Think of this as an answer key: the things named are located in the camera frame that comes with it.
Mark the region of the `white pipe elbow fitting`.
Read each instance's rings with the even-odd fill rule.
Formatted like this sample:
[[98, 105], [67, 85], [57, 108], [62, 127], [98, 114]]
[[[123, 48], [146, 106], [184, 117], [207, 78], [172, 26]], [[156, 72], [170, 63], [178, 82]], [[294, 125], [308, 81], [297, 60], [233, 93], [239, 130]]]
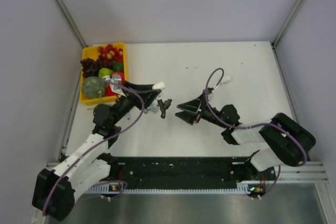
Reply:
[[165, 84], [162, 81], [157, 82], [152, 86], [152, 90], [164, 90], [164, 89], [165, 89]]

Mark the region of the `dark bronze water faucet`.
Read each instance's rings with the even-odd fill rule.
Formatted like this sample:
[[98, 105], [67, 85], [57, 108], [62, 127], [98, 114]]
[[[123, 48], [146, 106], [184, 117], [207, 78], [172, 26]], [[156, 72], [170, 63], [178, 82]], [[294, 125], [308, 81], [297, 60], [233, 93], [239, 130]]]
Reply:
[[163, 101], [162, 99], [159, 99], [157, 101], [157, 103], [158, 103], [158, 106], [160, 108], [161, 118], [165, 119], [165, 117], [166, 117], [166, 111], [171, 106], [172, 99], [167, 99], [165, 101]]

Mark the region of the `far white pipe elbow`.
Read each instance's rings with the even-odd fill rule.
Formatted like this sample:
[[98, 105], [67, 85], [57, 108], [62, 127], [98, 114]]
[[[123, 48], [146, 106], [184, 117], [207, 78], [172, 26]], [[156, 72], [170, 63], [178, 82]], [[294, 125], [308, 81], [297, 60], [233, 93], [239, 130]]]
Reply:
[[223, 77], [221, 84], [227, 84], [232, 81], [232, 77], [230, 75], [226, 75]]

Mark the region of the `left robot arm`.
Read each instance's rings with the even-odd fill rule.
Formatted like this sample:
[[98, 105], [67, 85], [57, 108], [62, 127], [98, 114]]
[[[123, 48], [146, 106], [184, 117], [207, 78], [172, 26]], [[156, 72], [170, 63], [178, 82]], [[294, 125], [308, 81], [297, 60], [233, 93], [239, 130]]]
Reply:
[[64, 220], [88, 189], [102, 179], [117, 178], [119, 168], [113, 164], [113, 157], [107, 151], [119, 135], [126, 132], [117, 123], [133, 108], [138, 108], [143, 114], [152, 103], [157, 103], [161, 117], [165, 117], [163, 82], [134, 84], [108, 76], [102, 81], [121, 98], [114, 105], [98, 104], [93, 110], [94, 128], [82, 145], [51, 170], [45, 168], [38, 174], [32, 205], [41, 210], [43, 216]]

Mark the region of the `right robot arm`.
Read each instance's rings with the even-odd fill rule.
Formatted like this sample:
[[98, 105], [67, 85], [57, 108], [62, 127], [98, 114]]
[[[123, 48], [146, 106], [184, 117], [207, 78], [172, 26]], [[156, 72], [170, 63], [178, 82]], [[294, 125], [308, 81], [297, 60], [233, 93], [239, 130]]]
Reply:
[[205, 94], [177, 105], [175, 115], [193, 125], [200, 120], [222, 127], [224, 141], [229, 145], [266, 143], [268, 147], [255, 151], [245, 166], [245, 174], [252, 180], [258, 179], [270, 167], [285, 164], [296, 167], [308, 160], [308, 152], [315, 146], [316, 138], [305, 128], [284, 113], [257, 125], [240, 123], [240, 116], [232, 104], [217, 110], [208, 103]]

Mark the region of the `chrome water faucet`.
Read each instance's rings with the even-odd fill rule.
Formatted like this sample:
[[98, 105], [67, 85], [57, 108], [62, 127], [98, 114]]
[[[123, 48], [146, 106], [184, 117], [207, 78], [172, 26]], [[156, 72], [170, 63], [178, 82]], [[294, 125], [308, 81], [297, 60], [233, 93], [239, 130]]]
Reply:
[[145, 109], [144, 113], [157, 113], [159, 110], [159, 106], [157, 104], [151, 104], [147, 109]]

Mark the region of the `red apple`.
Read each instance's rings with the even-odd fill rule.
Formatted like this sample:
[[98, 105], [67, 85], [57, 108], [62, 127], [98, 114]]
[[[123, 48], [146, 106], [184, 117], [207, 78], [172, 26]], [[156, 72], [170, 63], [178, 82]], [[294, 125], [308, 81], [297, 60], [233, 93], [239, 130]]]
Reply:
[[115, 71], [114, 73], [112, 73], [111, 78], [113, 80], [120, 80], [121, 83], [124, 83], [125, 81], [124, 73], [121, 71]]
[[115, 93], [112, 91], [110, 85], [108, 85], [107, 88], [106, 88], [106, 96], [111, 97], [111, 96], [114, 96], [114, 95], [115, 95]]

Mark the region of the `white faucet with brass tip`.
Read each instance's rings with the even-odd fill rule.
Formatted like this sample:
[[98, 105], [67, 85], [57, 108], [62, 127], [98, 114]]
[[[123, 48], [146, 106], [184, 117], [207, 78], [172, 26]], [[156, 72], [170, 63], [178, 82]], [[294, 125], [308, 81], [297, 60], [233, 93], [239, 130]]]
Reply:
[[130, 113], [127, 113], [126, 115], [125, 115], [125, 117], [129, 120], [131, 117], [130, 117]]

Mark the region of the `dark green lime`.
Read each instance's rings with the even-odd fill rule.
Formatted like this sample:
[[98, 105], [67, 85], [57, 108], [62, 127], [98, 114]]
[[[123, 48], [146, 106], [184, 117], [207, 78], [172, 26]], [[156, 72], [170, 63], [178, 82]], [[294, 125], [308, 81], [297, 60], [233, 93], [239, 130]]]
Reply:
[[113, 70], [113, 71], [124, 72], [124, 64], [123, 64], [122, 62], [115, 61], [115, 62], [112, 64], [112, 70]]

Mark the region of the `green apple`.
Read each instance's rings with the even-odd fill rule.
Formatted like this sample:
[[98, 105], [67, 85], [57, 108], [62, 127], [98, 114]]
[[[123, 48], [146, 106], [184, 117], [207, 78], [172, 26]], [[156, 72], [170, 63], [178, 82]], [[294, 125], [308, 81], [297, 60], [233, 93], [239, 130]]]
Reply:
[[105, 76], [110, 76], [113, 73], [112, 69], [109, 68], [101, 68], [98, 73], [98, 77], [102, 79]]

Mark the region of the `green striped melon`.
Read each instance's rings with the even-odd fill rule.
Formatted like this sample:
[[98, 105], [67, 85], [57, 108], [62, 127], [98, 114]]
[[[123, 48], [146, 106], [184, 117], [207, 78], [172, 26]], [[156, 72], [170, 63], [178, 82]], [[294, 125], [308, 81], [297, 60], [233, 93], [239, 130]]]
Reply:
[[81, 90], [87, 98], [96, 99], [105, 95], [106, 85], [99, 77], [90, 76], [83, 81]]

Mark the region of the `dark purple grape bunch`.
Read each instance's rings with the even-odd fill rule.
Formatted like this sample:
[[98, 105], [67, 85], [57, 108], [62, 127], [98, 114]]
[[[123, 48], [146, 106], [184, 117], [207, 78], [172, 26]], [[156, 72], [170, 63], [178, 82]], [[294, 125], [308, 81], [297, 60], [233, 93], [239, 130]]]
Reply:
[[88, 78], [91, 76], [98, 76], [99, 71], [102, 68], [112, 69], [112, 62], [111, 60], [104, 58], [102, 55], [99, 55], [96, 60], [91, 58], [86, 58], [81, 60], [82, 66], [82, 77]]

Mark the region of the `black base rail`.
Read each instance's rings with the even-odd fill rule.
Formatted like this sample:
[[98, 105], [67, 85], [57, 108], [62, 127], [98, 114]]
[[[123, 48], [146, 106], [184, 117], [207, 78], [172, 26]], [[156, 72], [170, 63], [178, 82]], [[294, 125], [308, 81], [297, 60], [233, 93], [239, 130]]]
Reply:
[[234, 189], [273, 175], [257, 171], [246, 157], [118, 157], [105, 181], [123, 180], [128, 189]]

